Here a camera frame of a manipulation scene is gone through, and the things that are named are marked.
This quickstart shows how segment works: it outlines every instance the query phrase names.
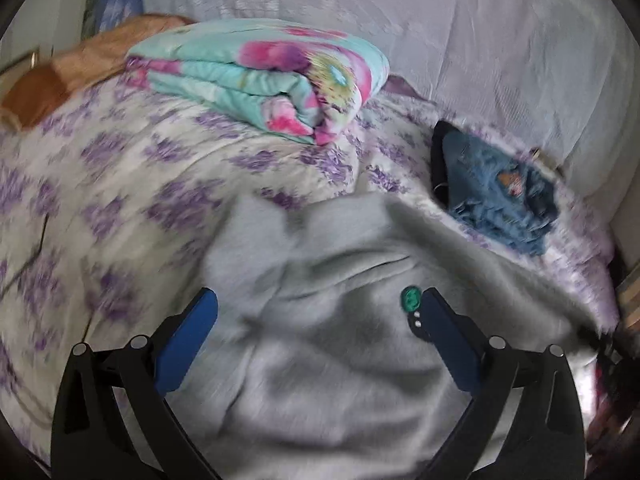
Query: white bedsheet with purple flowers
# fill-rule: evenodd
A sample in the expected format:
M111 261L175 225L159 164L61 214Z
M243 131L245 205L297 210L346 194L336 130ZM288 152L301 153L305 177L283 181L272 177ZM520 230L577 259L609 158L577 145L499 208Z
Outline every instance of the white bedsheet with purple flowers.
M612 246L561 183L561 215L539 258L519 256L457 224L432 200L432 127L447 118L507 152L492 128L408 97L372 99L335 144L265 136L184 99L110 80L71 99L28 136L0 135L0 288L42 254L0 303L0 410L48 459L52 413L73 344L124 345L181 310L200 286L200 257L220 206L254 192L284 208L349 193L398 194L466 238L555 279L610 326Z

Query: green button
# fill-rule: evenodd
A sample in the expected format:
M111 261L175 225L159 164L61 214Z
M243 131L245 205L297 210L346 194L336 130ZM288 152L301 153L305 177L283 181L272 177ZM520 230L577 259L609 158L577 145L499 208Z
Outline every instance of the green button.
M405 312L413 312L420 307L422 291L415 285L408 286L400 294L400 304Z

